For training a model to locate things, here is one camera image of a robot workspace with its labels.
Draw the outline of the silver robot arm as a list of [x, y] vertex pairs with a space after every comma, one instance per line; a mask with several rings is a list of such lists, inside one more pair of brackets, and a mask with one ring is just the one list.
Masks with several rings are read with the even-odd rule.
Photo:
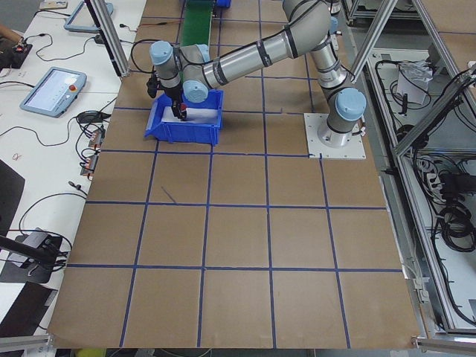
[[348, 145], [361, 119], [367, 99], [350, 79], [335, 52], [328, 1], [283, 1], [286, 23], [278, 32], [261, 37], [217, 57], [205, 44], [173, 45], [157, 40], [149, 47], [152, 68], [146, 84], [148, 95], [162, 91], [173, 115], [187, 118], [186, 103], [204, 103], [210, 92], [260, 70], [289, 65], [310, 57], [316, 80], [327, 102], [327, 118], [317, 128], [326, 147]]

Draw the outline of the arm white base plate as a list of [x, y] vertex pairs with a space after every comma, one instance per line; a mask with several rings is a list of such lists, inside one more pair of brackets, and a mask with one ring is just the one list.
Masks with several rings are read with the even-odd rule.
[[344, 134], [327, 126], [327, 113], [304, 113], [308, 156], [315, 159], [364, 160], [366, 154], [358, 125]]

